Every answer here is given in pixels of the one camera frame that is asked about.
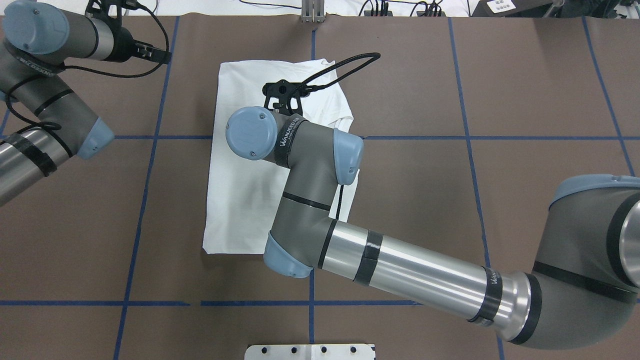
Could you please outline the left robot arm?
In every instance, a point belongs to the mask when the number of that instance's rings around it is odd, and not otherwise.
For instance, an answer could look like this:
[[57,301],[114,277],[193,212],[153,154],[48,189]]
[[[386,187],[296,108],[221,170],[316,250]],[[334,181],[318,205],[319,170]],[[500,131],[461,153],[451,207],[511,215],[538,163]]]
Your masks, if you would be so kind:
[[89,0],[84,14],[34,0],[15,0],[1,22],[1,102],[25,127],[1,141],[2,205],[67,160],[89,159],[114,141],[107,123],[60,74],[78,70],[107,76],[107,71],[71,66],[67,59],[124,63],[132,58],[170,63],[170,45],[158,48],[134,39],[122,25],[123,10],[157,16],[137,0]]

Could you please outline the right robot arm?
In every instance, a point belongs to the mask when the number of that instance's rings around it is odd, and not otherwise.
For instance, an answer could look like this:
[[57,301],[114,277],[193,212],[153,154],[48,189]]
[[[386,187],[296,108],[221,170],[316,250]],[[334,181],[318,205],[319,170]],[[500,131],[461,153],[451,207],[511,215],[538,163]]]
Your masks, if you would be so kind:
[[639,178],[585,174],[558,186],[529,272],[503,273],[331,215],[355,181],[361,137],[300,114],[242,107],[231,151],[288,170],[263,251],[272,271],[326,271],[489,328],[517,346],[568,350],[619,331],[639,296]]

